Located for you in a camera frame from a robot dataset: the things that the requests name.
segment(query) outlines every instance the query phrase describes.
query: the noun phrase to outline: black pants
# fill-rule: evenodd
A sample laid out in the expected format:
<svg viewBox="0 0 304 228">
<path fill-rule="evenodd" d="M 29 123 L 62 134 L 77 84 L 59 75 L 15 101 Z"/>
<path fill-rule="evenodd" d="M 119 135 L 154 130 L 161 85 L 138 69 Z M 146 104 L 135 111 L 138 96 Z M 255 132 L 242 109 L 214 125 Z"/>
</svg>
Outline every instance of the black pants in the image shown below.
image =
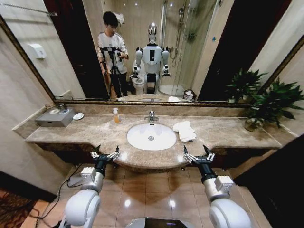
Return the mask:
<svg viewBox="0 0 304 228">
<path fill-rule="evenodd" d="M 126 75 L 127 73 L 121 74 L 121 75 L 111 75 L 111 83 L 114 86 L 114 90 L 116 92 L 117 97 L 122 97 L 122 96 L 128 96 L 127 92 L 127 80 L 126 80 Z"/>
</svg>

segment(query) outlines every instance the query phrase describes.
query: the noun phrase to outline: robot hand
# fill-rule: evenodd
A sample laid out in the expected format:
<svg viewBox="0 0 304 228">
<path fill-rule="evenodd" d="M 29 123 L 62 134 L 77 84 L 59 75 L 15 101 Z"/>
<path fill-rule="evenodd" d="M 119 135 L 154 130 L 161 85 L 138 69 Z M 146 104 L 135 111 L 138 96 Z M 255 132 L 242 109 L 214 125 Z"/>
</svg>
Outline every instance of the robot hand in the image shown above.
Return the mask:
<svg viewBox="0 0 304 228">
<path fill-rule="evenodd" d="M 172 76 L 170 73 L 169 73 L 169 67 L 168 65 L 165 65 L 163 68 L 162 68 L 162 76 L 165 77 L 165 76 Z"/>
<path fill-rule="evenodd" d="M 133 74 L 130 75 L 130 78 L 138 78 L 138 73 L 140 72 L 141 68 L 140 66 L 135 66 L 133 70 Z"/>
</svg>

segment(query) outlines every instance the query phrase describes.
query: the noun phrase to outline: humanoid robot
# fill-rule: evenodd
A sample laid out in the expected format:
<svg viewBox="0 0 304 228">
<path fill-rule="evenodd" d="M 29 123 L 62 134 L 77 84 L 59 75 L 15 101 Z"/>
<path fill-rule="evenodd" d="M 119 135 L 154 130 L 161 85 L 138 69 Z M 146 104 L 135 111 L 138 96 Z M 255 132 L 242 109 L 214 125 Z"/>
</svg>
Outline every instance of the humanoid robot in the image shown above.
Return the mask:
<svg viewBox="0 0 304 228">
<path fill-rule="evenodd" d="M 211 169 L 210 164 L 215 154 L 204 146 L 207 155 L 193 156 L 188 153 L 184 146 L 184 159 L 193 166 L 198 167 L 202 175 L 202 183 L 205 193 L 210 202 L 209 218 L 215 228 L 251 228 L 248 214 L 232 200 L 229 200 L 229 189 L 234 185 L 229 176 L 217 176 Z M 95 216 L 100 207 L 99 193 L 105 177 L 106 165 L 120 156 L 118 146 L 112 154 L 98 154 L 99 147 L 91 152 L 95 159 L 95 167 L 84 168 L 81 172 L 83 185 L 81 191 L 72 196 L 66 204 L 64 216 L 60 222 L 60 228 L 71 228 L 71 226 L 83 226 L 91 228 Z M 182 220 L 137 218 L 126 228 L 157 228 L 176 227 L 194 228 L 190 223 Z"/>
<path fill-rule="evenodd" d="M 136 66 L 133 69 L 133 74 L 130 76 L 131 78 L 137 78 L 137 80 L 141 80 L 138 77 L 138 74 L 140 72 L 141 61 L 143 60 L 145 67 L 144 89 L 143 89 L 144 94 L 156 93 L 156 89 L 160 77 L 159 71 L 160 71 L 161 61 L 163 64 L 162 76 L 171 76 L 168 67 L 169 51 L 167 47 L 161 49 L 155 43 L 156 30 L 157 30 L 157 26 L 154 22 L 149 25 L 149 29 L 148 29 L 149 43 L 143 49 L 141 49 L 140 47 L 136 49 L 136 53 L 135 53 Z"/>
</svg>

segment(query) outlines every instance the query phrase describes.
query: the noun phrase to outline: toilet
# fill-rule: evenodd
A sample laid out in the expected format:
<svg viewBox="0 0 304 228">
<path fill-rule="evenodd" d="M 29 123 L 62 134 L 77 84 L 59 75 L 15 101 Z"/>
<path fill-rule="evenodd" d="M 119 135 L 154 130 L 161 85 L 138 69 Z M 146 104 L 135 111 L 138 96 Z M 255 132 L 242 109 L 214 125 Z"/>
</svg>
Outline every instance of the toilet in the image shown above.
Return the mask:
<svg viewBox="0 0 304 228">
<path fill-rule="evenodd" d="M 134 69 L 134 66 L 136 66 L 136 61 L 134 61 L 133 65 L 132 65 L 132 69 Z M 139 79 L 132 78 L 132 84 L 133 84 L 133 86 L 136 90 L 137 95 L 143 94 L 143 88 L 144 88 L 143 77 L 144 77 L 144 74 L 145 74 L 144 64 L 143 64 L 143 62 L 141 62 L 141 69 L 140 69 L 140 72 L 138 74 Z"/>
</svg>

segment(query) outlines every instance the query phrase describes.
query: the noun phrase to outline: shower enclosure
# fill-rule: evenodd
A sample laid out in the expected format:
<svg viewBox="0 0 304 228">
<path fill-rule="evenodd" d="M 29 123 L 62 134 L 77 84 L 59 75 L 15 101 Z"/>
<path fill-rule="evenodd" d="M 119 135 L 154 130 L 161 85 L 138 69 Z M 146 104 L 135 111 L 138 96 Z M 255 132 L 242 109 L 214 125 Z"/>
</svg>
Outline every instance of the shower enclosure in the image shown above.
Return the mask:
<svg viewBox="0 0 304 228">
<path fill-rule="evenodd" d="M 165 0 L 161 7 L 161 47 L 170 52 L 172 77 L 161 77 L 158 93 L 183 96 L 192 88 L 217 0 Z"/>
</svg>

